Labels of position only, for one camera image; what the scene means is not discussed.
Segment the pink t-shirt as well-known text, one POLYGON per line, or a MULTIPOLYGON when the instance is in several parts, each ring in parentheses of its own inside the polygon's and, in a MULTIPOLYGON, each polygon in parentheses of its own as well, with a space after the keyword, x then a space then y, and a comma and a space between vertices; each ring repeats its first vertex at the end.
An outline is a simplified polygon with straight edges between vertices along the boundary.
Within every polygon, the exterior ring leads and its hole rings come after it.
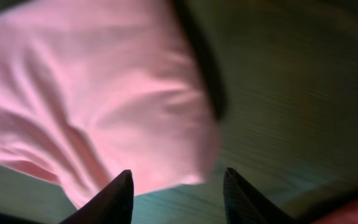
POLYGON ((0 14, 0 165, 83 207, 200 184, 218 156, 201 72, 168 1, 30 1, 0 14))

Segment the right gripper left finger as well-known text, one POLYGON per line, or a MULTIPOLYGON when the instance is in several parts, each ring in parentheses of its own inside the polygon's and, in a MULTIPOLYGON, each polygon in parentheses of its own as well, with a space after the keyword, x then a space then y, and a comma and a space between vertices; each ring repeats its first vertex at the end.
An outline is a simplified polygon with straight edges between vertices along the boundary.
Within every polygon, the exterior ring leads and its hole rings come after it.
POLYGON ((132 172, 124 170, 61 224, 131 224, 133 207, 132 172))

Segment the red printed t-shirt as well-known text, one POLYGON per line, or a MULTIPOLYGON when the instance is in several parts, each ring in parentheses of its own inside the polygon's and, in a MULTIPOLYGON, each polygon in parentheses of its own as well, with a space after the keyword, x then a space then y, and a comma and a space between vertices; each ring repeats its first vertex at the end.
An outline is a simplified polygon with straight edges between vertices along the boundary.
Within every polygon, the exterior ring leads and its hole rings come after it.
POLYGON ((358 224, 358 199, 316 220, 313 224, 358 224))

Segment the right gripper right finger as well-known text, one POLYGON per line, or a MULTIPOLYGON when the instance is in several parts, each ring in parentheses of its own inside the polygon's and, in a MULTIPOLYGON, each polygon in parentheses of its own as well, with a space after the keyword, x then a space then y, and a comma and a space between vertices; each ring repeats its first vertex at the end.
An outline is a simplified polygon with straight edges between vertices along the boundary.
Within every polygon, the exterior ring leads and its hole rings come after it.
POLYGON ((228 167, 224 174, 223 196, 227 224, 296 222, 231 167, 228 167))

